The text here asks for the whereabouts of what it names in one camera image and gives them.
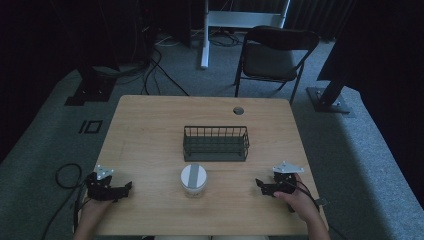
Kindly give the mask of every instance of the wire basket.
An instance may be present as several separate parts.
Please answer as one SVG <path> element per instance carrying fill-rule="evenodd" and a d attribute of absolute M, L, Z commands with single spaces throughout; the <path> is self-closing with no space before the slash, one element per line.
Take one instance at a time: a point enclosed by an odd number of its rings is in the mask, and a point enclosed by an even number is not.
<path fill-rule="evenodd" d="M 249 137 L 245 126 L 185 126 L 184 160 L 246 161 Z"/>

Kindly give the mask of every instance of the cylindrical container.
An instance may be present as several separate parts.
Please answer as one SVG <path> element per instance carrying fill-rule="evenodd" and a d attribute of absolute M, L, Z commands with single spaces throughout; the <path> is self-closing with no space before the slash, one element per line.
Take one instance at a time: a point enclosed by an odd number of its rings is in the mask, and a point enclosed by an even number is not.
<path fill-rule="evenodd" d="M 181 172 L 181 183 L 187 197 L 200 197 L 206 186 L 208 175 L 198 163 L 186 166 Z"/>

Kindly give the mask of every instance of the tabletop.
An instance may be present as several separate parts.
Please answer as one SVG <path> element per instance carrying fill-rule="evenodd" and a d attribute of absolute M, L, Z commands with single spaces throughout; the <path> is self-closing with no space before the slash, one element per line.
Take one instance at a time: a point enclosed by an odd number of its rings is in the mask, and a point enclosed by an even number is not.
<path fill-rule="evenodd" d="M 188 198 L 180 180 L 190 164 L 183 155 L 186 125 L 246 126 L 249 134 L 245 161 L 198 162 L 208 175 L 200 198 Z M 282 200 L 263 196 L 255 183 L 272 183 L 272 167 L 283 161 L 304 168 L 300 176 L 318 198 L 287 100 L 123 96 L 97 164 L 114 169 L 112 187 L 132 181 L 133 188 L 112 205 L 97 234 L 306 235 L 297 214 Z"/>

